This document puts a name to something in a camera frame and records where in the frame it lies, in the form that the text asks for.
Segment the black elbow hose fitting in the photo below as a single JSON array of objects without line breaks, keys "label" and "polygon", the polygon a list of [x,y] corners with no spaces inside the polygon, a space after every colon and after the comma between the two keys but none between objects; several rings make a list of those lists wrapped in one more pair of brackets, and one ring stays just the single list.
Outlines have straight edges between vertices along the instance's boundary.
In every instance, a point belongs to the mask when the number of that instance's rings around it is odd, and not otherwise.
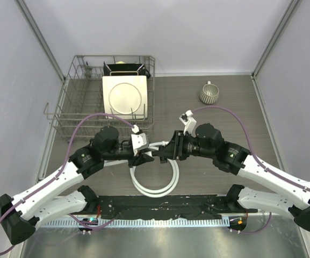
[{"label": "black elbow hose fitting", "polygon": [[168,162],[167,158],[165,158],[165,157],[158,156],[158,158],[160,159],[160,163],[161,163],[161,164],[164,164],[164,163],[167,163],[167,162]]}]

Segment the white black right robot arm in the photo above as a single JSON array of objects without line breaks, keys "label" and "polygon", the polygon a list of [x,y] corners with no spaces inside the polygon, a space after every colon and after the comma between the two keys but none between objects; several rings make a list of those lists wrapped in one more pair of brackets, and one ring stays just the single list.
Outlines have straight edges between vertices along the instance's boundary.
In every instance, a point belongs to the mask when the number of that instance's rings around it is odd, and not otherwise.
[{"label": "white black right robot arm", "polygon": [[219,170],[247,178],[271,192],[258,192],[234,185],[227,197],[243,209],[273,212],[292,219],[310,232],[310,182],[292,176],[258,158],[250,150],[225,141],[211,124],[199,125],[195,134],[176,130],[172,139],[153,151],[161,160],[208,158]]}]

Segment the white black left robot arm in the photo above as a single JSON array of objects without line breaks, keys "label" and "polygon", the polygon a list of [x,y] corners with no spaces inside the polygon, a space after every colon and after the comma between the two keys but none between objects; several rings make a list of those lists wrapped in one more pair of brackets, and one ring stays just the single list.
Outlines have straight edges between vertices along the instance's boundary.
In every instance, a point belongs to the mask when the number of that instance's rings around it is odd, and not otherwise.
[{"label": "white black left robot arm", "polygon": [[93,210],[98,197],[86,185],[66,197],[56,196],[102,170],[108,163],[137,161],[148,146],[147,135],[138,127],[132,129],[126,142],[121,142],[118,130],[105,126],[88,145],[66,156],[63,165],[36,185],[14,196],[1,195],[0,224],[10,244],[24,242],[42,224],[57,217]]}]

